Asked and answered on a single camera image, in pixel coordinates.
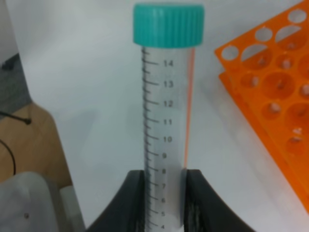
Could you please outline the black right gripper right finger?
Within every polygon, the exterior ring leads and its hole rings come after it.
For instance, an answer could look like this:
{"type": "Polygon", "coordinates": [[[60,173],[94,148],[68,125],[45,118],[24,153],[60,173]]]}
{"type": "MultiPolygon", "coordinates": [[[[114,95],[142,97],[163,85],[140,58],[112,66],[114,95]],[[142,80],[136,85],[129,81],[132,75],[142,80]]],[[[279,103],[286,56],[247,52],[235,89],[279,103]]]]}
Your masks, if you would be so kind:
{"type": "Polygon", "coordinates": [[[200,170],[188,170],[184,207],[185,232],[252,232],[219,197],[200,170]]]}

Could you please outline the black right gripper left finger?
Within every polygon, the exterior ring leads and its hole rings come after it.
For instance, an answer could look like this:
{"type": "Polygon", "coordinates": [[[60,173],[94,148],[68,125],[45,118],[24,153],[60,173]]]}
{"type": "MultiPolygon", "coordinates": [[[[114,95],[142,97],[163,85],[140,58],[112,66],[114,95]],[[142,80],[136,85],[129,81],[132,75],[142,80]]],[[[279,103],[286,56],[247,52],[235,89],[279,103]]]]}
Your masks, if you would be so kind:
{"type": "Polygon", "coordinates": [[[86,230],[88,232],[145,231],[144,191],[144,171],[129,171],[112,201],[86,230]]]}

